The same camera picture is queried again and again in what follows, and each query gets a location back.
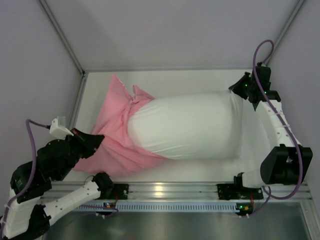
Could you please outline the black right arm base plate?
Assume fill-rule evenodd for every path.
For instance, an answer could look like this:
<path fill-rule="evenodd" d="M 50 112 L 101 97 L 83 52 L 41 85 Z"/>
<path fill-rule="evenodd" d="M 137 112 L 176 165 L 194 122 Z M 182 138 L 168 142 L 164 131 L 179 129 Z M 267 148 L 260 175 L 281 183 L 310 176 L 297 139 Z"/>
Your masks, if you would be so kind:
<path fill-rule="evenodd" d="M 243 188 L 231 183 L 221 183 L 217 185 L 219 200 L 249 200 L 250 194 Z"/>

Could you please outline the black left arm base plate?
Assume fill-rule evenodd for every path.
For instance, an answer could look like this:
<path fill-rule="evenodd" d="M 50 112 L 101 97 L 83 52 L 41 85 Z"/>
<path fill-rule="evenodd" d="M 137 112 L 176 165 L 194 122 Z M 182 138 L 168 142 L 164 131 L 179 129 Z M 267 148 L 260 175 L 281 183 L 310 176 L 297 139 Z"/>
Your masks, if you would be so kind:
<path fill-rule="evenodd" d="M 129 185 L 126 183 L 116 183 L 107 190 L 102 197 L 106 200 L 127 200 L 129 193 Z"/>

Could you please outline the pink floral pillowcase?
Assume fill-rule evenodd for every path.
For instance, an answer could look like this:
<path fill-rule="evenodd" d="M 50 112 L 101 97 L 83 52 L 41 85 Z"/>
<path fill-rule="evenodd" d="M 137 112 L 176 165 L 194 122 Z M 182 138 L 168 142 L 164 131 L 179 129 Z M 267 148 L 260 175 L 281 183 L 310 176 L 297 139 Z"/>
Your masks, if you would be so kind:
<path fill-rule="evenodd" d="M 74 171 L 107 173 L 110 177 L 127 177 L 160 166 L 165 158 L 135 145 L 129 137 L 130 118 L 154 97 L 133 86 L 130 95 L 124 83 L 111 77 L 103 105 L 91 134 L 103 135 L 104 139 L 94 155 L 82 158 Z"/>

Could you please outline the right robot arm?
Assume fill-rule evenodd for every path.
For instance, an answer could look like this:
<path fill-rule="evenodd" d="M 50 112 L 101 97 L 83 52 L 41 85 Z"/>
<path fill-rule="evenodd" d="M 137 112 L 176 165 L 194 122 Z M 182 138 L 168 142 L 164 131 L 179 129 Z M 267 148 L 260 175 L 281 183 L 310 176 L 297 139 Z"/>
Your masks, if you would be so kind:
<path fill-rule="evenodd" d="M 252 73 L 229 87 L 243 100 L 240 172 L 234 176 L 239 188 L 258 189 L 303 182 L 313 152 L 293 135 L 282 110 L 280 95 L 271 90 L 271 69 L 258 64 Z"/>

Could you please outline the white pillow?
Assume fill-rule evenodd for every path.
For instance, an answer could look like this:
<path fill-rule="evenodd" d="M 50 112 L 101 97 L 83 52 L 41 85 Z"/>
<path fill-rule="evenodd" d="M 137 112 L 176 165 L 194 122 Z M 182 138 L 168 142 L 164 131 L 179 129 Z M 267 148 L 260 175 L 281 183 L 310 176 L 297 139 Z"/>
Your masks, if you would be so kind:
<path fill-rule="evenodd" d="M 171 160 L 228 160 L 241 152 L 243 99 L 218 91 L 157 98 L 130 117 L 132 142 Z"/>

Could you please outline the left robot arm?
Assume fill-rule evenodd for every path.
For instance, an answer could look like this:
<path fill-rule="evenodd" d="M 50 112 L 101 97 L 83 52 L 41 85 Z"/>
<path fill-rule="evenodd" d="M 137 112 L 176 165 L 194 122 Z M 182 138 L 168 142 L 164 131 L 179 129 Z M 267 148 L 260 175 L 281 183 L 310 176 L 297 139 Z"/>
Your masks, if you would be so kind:
<path fill-rule="evenodd" d="M 10 199 L 0 220 L 0 238 L 37 239 L 67 213 L 110 193 L 112 180 L 106 173 L 98 173 L 77 190 L 40 203 L 44 193 L 52 189 L 52 183 L 64 180 L 80 159 L 93 156 L 104 138 L 73 128 L 64 139 L 48 142 L 33 154 L 32 161 L 19 166 L 10 180 Z"/>

